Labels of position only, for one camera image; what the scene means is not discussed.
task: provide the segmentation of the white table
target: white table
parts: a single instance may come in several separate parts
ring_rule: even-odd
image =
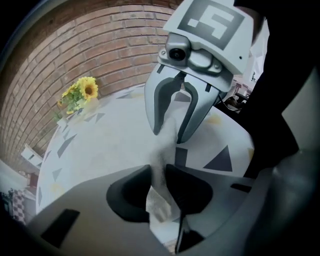
[[[174,117],[180,125],[190,97],[180,91],[172,99],[166,117]],[[57,128],[44,155],[36,212],[81,182],[149,164],[155,141],[143,85],[100,100],[87,114],[75,114],[66,128]],[[176,147],[178,165],[237,177],[243,177],[254,152],[250,135],[214,107],[192,138]]]

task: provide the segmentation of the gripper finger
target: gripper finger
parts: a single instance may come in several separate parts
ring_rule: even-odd
[[[220,92],[205,81],[189,74],[184,78],[184,87],[191,95],[191,103],[178,132],[178,144],[186,142],[195,133]]]
[[[164,123],[172,94],[180,90],[185,76],[186,74],[178,69],[157,64],[146,81],[144,87],[145,110],[155,135],[160,132]]]

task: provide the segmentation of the brick wall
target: brick wall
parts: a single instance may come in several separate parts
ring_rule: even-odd
[[[44,154],[56,129],[53,113],[61,111],[56,102],[79,77],[96,77],[99,97],[147,80],[167,39],[162,27],[177,7],[176,0],[152,4],[160,6],[99,5],[96,11],[69,17],[25,58],[11,57],[8,65],[18,68],[7,90],[0,91],[4,99],[0,157],[4,162],[22,175],[36,172],[20,153],[29,144]],[[0,82],[8,81],[9,75],[2,73]]]

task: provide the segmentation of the patterned cloth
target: patterned cloth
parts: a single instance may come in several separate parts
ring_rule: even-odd
[[[21,190],[14,190],[12,198],[13,218],[25,225],[24,201],[25,193]]]

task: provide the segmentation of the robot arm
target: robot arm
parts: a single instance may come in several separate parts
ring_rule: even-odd
[[[220,94],[230,90],[234,75],[243,74],[253,36],[253,19],[220,0],[184,0],[164,30],[165,48],[145,84],[145,108],[158,134],[173,93],[182,83],[191,103],[177,143],[193,135]]]

